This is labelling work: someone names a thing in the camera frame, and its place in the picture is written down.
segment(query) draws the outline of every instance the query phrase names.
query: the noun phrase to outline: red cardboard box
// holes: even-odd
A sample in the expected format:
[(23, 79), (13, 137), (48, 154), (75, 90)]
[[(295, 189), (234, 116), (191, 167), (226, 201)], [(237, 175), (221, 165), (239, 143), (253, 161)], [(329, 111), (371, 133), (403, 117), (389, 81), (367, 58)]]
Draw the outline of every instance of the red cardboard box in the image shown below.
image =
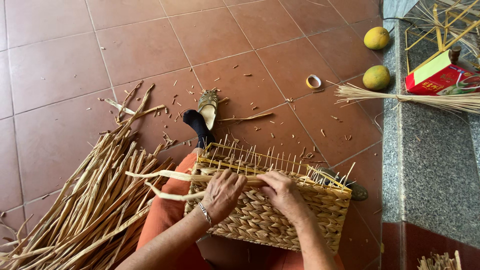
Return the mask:
[(461, 57), (457, 65), (452, 64), (448, 52), (445, 51), (408, 75), (405, 78), (407, 92), (426, 96), (480, 92), (479, 69)]

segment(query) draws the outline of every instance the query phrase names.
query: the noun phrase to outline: sandal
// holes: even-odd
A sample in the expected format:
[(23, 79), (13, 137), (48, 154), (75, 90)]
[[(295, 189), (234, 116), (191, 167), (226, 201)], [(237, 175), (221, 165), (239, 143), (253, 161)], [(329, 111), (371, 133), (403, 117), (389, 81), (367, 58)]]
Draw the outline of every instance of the sandal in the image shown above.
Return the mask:
[(216, 88), (205, 91), (198, 100), (198, 112), (204, 117), (208, 130), (212, 130), (218, 106)]
[[(336, 176), (336, 173), (334, 173), (332, 170), (329, 170), (326, 168), (319, 168), (318, 170), (330, 175), (332, 178)], [(335, 180), (337, 182), (340, 182), (341, 180), (340, 176), (337, 176)], [(326, 180), (325, 184), (327, 185), (330, 184), (330, 181)], [(348, 188), (352, 190), (352, 201), (364, 201), (368, 199), (368, 191), (366, 188), (364, 188), (357, 182), (352, 182), (348, 180), (347, 180), (347, 185), (348, 185)]]

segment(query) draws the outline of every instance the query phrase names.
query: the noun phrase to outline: chain bracelet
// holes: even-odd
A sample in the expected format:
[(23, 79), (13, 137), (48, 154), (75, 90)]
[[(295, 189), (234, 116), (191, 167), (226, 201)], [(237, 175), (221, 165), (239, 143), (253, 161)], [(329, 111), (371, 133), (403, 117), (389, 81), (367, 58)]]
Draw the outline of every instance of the chain bracelet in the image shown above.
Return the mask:
[(213, 225), (212, 225), (212, 219), (211, 219), (210, 216), (207, 214), (207, 210), (205, 209), (205, 207), (202, 205), (201, 202), (198, 203), (198, 206), (200, 206), (200, 209), (201, 209), (202, 212), (204, 213), (205, 218), (207, 219), (208, 223), (210, 224), (210, 227), (213, 227)]

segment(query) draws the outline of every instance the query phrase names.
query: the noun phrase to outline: roll of tape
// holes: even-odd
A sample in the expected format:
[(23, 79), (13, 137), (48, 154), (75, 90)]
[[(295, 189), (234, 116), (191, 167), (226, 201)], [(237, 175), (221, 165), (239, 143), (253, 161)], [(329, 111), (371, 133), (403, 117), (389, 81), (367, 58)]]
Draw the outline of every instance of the roll of tape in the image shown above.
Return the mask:
[(307, 78), (307, 86), (311, 89), (317, 89), (322, 85), (322, 81), (315, 75), (310, 75)]

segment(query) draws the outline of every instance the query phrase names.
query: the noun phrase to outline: hand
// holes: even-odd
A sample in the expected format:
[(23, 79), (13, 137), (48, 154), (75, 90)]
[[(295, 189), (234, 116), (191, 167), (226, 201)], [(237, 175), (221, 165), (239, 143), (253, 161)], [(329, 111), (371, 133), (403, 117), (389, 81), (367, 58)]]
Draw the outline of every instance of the hand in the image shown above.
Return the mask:
[(259, 174), (257, 178), (269, 185), (261, 187), (261, 191), (293, 226), (314, 219), (313, 212), (303, 200), (295, 181), (277, 171)]
[(245, 175), (238, 175), (230, 169), (217, 172), (212, 177), (202, 200), (202, 205), (212, 219), (212, 224), (224, 220), (237, 206), (245, 183), (247, 183)]

